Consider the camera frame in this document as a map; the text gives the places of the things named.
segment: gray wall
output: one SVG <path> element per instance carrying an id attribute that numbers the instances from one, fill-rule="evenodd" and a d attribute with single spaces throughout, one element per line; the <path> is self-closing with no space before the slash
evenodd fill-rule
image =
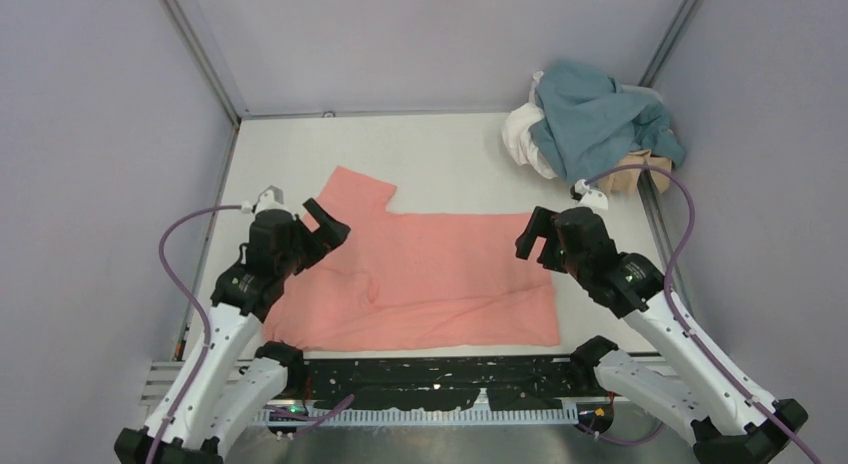
<path id="1" fill-rule="evenodd" d="M 696 314 L 755 379 L 810 412 L 843 462 L 848 381 L 848 0 L 705 0 L 657 89 L 689 148 Z M 669 193 L 682 229 L 682 199 Z M 796 448 L 779 462 L 804 462 Z"/>
<path id="2" fill-rule="evenodd" d="M 181 0 L 253 115 L 506 110 L 561 57 L 636 84 L 681 1 Z"/>
<path id="3" fill-rule="evenodd" d="M 0 6 L 0 461 L 115 462 L 185 310 L 159 234 L 214 202 L 231 126 L 158 0 Z"/>

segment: teal fabric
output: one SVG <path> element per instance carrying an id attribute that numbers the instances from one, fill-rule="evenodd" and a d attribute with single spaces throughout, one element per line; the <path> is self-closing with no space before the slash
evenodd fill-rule
<path id="1" fill-rule="evenodd" d="M 530 127 L 539 151 L 568 182 L 612 169 L 627 153 L 650 149 L 675 166 L 686 151 L 669 130 L 665 106 L 651 96 L 625 93 L 603 71 L 561 61 L 536 87 L 545 118 Z"/>

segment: robotic arm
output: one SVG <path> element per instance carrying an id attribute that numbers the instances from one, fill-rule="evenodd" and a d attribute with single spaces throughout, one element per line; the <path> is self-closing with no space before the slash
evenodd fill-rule
<path id="1" fill-rule="evenodd" d="M 752 401 L 775 414 L 793 432 L 807 420 L 794 399 L 775 397 L 746 376 L 686 313 L 681 325 L 670 305 L 683 309 L 676 293 L 669 303 L 663 274 L 644 256 L 618 252 L 600 216 L 587 207 L 560 213 L 537 207 L 516 241 L 527 259 L 537 238 L 545 240 L 537 262 L 568 273 L 589 296 L 644 336 L 677 371 L 680 380 L 656 374 L 618 346 L 597 336 L 572 358 L 604 389 L 627 397 L 674 429 L 693 446 L 699 462 L 766 463 L 788 437 Z M 753 394 L 746 399 L 693 342 L 697 334 L 711 354 Z"/>
<path id="2" fill-rule="evenodd" d="M 268 342 L 256 351 L 235 387 L 222 396 L 242 350 L 283 295 L 286 279 L 315 265 L 350 232 L 315 200 L 309 199 L 304 207 L 318 223 L 315 231 L 286 210 L 282 192 L 276 188 L 262 193 L 252 209 L 246 206 L 255 218 L 248 242 L 239 248 L 238 261 L 215 284 L 209 310 L 210 343 L 194 347 L 142 429 L 121 431 L 115 452 L 122 464 L 223 463 L 251 418 L 299 372 L 301 351 Z M 202 354 L 202 365 L 196 368 Z M 179 405 L 172 411 L 175 401 Z"/>

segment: pink t-shirt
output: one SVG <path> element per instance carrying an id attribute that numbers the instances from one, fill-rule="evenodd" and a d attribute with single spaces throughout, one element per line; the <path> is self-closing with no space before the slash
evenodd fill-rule
<path id="1" fill-rule="evenodd" d="M 396 189 L 336 168 L 316 200 L 350 235 L 286 281 L 266 339 L 329 351 L 559 344 L 550 273 L 515 257 L 529 214 L 387 212 Z"/>

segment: white table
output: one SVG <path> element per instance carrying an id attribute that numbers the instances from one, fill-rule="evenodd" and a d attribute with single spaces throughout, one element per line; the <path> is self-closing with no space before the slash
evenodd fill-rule
<path id="1" fill-rule="evenodd" d="M 506 114 L 418 114 L 335 118 L 283 118 L 242 124 L 222 203 L 254 200 L 269 185 L 283 189 L 293 212 L 318 195 L 333 169 L 345 166 L 398 186 L 389 211 L 446 213 L 530 212 L 537 205 L 563 210 L 574 205 L 568 186 L 519 167 L 503 148 Z M 660 268 L 657 248 L 638 195 L 617 196 L 599 212 L 618 248 L 647 256 Z M 201 276 L 206 306 L 218 275 L 235 262 L 252 216 L 218 216 Z M 425 357 L 563 354 L 601 334 L 629 352 L 654 348 L 610 311 L 595 304 L 567 275 L 554 274 L 561 343 L 541 346 L 458 346 L 418 351 L 307 352 L 320 357 Z M 192 317 L 187 345 L 197 342 L 200 319 Z M 256 336 L 243 358 L 261 344 Z"/>

